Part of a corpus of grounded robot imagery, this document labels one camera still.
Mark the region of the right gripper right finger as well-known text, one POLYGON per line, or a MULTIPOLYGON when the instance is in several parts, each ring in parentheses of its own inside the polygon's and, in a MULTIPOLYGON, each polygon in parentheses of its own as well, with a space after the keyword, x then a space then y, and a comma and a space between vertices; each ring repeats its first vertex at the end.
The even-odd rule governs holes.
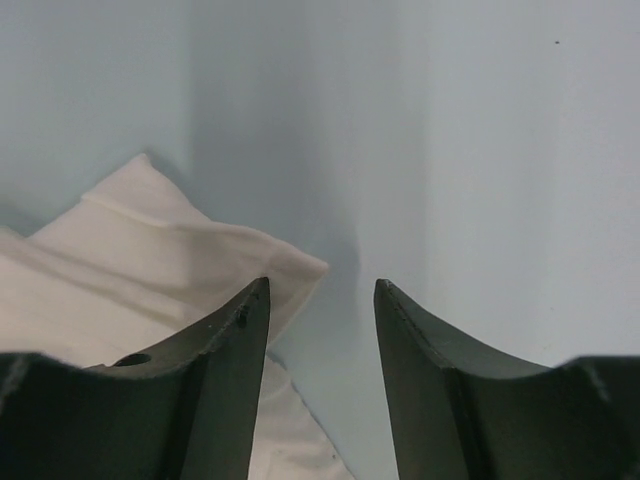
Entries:
POLYGON ((403 479, 635 479, 639 360, 545 367, 443 321, 388 280, 374 292, 403 479))

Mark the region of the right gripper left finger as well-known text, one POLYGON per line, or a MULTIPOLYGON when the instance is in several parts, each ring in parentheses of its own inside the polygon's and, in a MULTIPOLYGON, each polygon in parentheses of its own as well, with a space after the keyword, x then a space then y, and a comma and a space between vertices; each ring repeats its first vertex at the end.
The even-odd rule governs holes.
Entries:
POLYGON ((1 357, 5 479, 244 479, 270 321, 258 278, 223 307, 106 366, 1 357))

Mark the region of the white floral t-shirt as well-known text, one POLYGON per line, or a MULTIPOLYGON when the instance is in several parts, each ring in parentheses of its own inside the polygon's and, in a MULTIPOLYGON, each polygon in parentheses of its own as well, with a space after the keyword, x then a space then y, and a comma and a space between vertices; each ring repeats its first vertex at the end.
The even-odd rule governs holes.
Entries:
POLYGON ((244 479, 346 479, 332 442, 267 353, 327 270, 282 240, 210 220, 139 155, 35 234, 2 229, 1 357, 110 366, 265 278, 270 321, 244 479))

